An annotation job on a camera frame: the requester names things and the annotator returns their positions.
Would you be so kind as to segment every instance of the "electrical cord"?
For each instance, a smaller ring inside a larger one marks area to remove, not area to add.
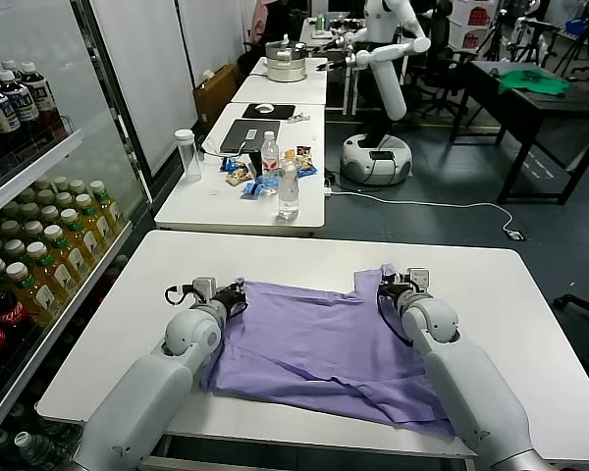
[[[363,198],[369,198],[374,201],[378,201],[380,203],[385,203],[385,204],[415,204],[417,206],[434,206],[434,207],[440,207],[440,208],[456,208],[456,209],[492,207],[492,208],[497,209],[498,211],[505,213],[507,216],[509,216],[509,220],[502,226],[502,231],[504,231],[507,235],[509,235],[513,238],[516,238],[515,235],[518,235],[517,231],[509,229],[509,225],[512,223],[512,220],[513,220],[512,214],[509,211],[507,211],[506,209],[504,209],[502,206],[498,206],[497,204],[494,204],[494,203],[451,204],[451,203],[431,203],[431,202],[427,202],[427,201],[390,201],[387,199],[378,198],[377,196],[372,196],[370,194],[356,193],[353,191],[336,191],[336,192],[332,191],[332,194],[333,195],[336,194],[338,196],[340,196],[340,195],[361,196]]]

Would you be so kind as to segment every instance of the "computer mouse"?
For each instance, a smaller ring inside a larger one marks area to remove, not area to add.
[[[272,113],[275,111],[275,107],[270,103],[261,103],[255,107],[255,111],[258,113]]]

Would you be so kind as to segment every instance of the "shelf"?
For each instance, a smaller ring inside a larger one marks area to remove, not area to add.
[[[43,359],[46,357],[52,345],[61,336],[63,331],[68,326],[80,305],[89,295],[94,285],[98,282],[101,275],[107,269],[109,264],[116,257],[123,244],[129,238],[133,230],[133,223],[129,222],[123,231],[118,235],[109,250],[105,253],[103,258],[98,262],[98,265],[89,274],[87,280],[80,286],[79,291],[73,297],[72,301],[66,306],[65,310],[54,321],[46,327],[39,340],[31,348],[30,353],[25,358],[20,368],[13,374],[11,381],[4,387],[0,395],[0,425],[2,421],[13,407],[13,404],[18,400],[18,397],[27,386],[30,378],[35,373]]]
[[[3,181],[0,181],[0,209],[79,147],[82,139],[82,130],[75,131],[27,166],[24,164],[23,168],[15,168],[7,174]]]

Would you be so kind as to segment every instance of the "purple t-shirt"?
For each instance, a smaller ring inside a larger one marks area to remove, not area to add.
[[[356,273],[349,294],[245,282],[248,308],[227,324],[202,387],[453,435],[420,355],[378,312],[377,289],[389,271]]]

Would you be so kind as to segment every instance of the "green cloth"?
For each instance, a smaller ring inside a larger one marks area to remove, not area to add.
[[[509,88],[534,91],[548,95],[563,95],[571,83],[541,71],[512,71],[500,76],[500,94]]]

